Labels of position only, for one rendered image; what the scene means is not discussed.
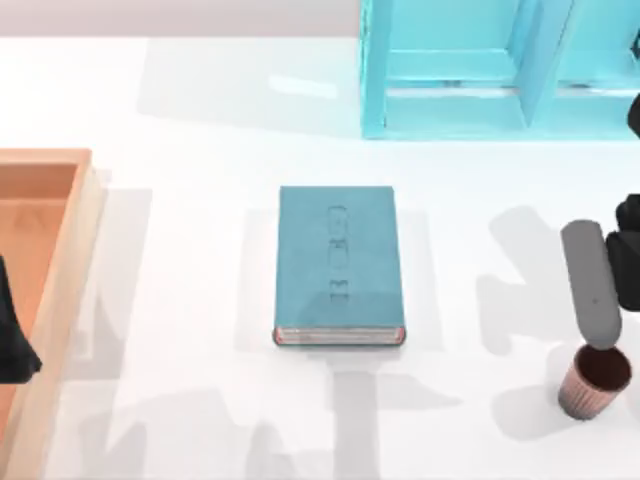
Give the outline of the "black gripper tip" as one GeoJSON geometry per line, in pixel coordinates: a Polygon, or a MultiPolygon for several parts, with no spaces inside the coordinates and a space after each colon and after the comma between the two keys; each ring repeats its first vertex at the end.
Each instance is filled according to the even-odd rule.
{"type": "Polygon", "coordinates": [[[0,255],[0,384],[26,384],[41,368],[42,361],[19,324],[5,261],[0,255]]]}

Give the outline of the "brown ribbed cup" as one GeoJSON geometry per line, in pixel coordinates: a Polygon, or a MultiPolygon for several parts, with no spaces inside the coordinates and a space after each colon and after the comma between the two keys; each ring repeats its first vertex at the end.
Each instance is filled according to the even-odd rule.
{"type": "Polygon", "coordinates": [[[631,379],[631,363],[621,350],[598,350],[585,344],[574,355],[559,387],[558,403],[571,418],[591,420],[628,387],[631,379]]]}

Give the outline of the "shallow salmon-coloured box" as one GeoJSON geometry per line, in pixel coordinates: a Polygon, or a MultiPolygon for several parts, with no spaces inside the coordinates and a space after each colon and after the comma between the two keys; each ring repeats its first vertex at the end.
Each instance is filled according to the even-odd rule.
{"type": "Polygon", "coordinates": [[[39,480],[105,189],[88,149],[0,148],[0,255],[19,323],[43,361],[0,386],[0,480],[39,480]]]}

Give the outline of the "teal hardcover book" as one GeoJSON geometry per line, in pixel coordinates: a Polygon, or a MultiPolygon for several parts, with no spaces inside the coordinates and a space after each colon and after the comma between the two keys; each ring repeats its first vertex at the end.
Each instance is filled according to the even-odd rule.
{"type": "Polygon", "coordinates": [[[281,187],[272,337],[279,346],[404,342],[392,187],[281,187]]]}

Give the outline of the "light blue rack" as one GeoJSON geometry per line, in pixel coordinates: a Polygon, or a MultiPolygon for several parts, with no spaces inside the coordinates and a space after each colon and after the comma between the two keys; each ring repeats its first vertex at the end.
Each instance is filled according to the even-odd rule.
{"type": "Polygon", "coordinates": [[[360,124],[403,140],[628,140],[640,0],[360,0],[360,124]]]}

